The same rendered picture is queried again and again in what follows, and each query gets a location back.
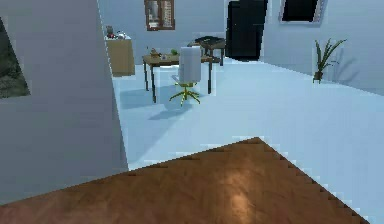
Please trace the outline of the white office chair yellow base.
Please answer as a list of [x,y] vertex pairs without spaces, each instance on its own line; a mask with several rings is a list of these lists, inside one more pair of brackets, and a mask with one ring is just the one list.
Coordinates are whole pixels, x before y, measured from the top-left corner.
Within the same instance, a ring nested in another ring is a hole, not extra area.
[[172,100],[177,96],[181,97],[180,105],[192,97],[198,103],[199,94],[191,91],[198,82],[201,81],[201,50],[199,46],[182,47],[180,50],[178,74],[172,76],[175,84],[183,90],[169,98]]

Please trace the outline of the brown wooden table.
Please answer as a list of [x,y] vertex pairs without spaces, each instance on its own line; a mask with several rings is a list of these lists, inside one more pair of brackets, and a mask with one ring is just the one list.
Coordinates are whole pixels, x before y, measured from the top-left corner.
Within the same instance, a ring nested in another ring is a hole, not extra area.
[[[151,55],[144,55],[142,57],[143,68],[144,68],[144,77],[145,77],[145,90],[148,91],[149,88],[152,88],[152,101],[157,102],[156,98],[156,85],[154,82],[154,71],[155,67],[161,66],[171,66],[179,64],[179,55],[166,54],[166,59],[161,57],[153,57]],[[214,63],[221,63],[221,60],[215,56],[203,55],[201,57],[202,63],[208,63],[208,93],[211,93],[212,88],[212,67]]]

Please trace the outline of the dark round side table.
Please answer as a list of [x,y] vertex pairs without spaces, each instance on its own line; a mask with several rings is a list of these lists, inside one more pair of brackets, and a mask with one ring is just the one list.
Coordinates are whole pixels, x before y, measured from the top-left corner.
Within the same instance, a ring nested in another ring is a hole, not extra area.
[[[214,59],[215,63],[223,65],[224,52],[226,47],[226,40],[224,38],[215,37],[215,36],[203,36],[187,44],[188,47],[200,46],[203,49],[204,56],[211,56]],[[220,51],[220,56],[216,57],[213,54],[214,50]]]

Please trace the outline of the tan wooden cupboard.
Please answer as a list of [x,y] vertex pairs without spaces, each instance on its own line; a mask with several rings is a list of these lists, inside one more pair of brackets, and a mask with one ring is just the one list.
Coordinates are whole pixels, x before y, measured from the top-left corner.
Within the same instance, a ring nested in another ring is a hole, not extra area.
[[132,41],[130,39],[107,39],[110,67],[114,77],[135,74]]

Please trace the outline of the black room door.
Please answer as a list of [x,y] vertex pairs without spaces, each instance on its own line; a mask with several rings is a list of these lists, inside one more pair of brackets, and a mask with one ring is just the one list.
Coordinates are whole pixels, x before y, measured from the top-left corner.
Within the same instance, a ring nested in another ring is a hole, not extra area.
[[226,56],[258,61],[268,0],[232,0],[228,3]]

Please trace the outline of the brown framed window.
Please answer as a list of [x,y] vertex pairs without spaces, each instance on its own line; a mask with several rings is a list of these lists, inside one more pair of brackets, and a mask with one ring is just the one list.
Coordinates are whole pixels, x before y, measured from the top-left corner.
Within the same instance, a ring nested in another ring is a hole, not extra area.
[[148,31],[175,29],[174,0],[144,0]]

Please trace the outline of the green potted house plant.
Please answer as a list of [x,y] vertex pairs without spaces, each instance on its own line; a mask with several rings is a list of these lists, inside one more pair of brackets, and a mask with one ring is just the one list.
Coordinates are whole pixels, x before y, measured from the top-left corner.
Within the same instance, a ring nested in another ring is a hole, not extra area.
[[342,44],[346,42],[346,39],[344,40],[338,40],[334,44],[331,43],[331,39],[328,39],[324,49],[321,49],[320,43],[318,40],[315,41],[315,47],[316,47],[316,67],[317,70],[314,73],[312,82],[318,82],[321,83],[323,78],[323,71],[328,66],[333,66],[335,63],[338,63],[336,60],[329,60],[332,53]]

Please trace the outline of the dark framed wall picture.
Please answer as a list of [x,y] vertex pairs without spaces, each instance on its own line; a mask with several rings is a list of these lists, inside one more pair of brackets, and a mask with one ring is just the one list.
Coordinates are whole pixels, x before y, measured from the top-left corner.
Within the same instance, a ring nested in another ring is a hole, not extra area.
[[0,99],[29,94],[28,84],[0,18]]

